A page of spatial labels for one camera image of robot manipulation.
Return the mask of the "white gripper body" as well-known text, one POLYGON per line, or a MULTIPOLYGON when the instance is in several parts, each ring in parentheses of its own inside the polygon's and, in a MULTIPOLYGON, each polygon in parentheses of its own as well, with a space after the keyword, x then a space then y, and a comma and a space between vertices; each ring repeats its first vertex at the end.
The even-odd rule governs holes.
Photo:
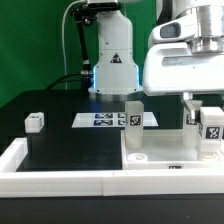
POLYGON ((157 44, 147 53, 143 91, 148 96, 224 91, 224 53, 192 54, 185 42, 157 44))

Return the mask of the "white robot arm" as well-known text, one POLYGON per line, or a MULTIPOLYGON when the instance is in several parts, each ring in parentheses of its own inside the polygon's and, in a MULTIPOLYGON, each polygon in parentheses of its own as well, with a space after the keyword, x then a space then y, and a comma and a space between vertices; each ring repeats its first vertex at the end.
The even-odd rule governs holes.
POLYGON ((156 0, 143 79, 133 61, 131 22, 118 9, 129 0, 87 0, 99 12, 99 61, 92 94, 180 95, 192 123, 195 94, 224 92, 224 0, 156 0))

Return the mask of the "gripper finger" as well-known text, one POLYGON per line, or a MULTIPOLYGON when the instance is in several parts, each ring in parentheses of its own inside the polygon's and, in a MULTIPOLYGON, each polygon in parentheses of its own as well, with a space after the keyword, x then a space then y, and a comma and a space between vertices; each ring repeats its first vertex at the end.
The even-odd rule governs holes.
POLYGON ((184 108, 187 110, 188 122, 197 124, 200 121, 200 102, 193 99, 193 94, 184 92, 181 99, 184 108))

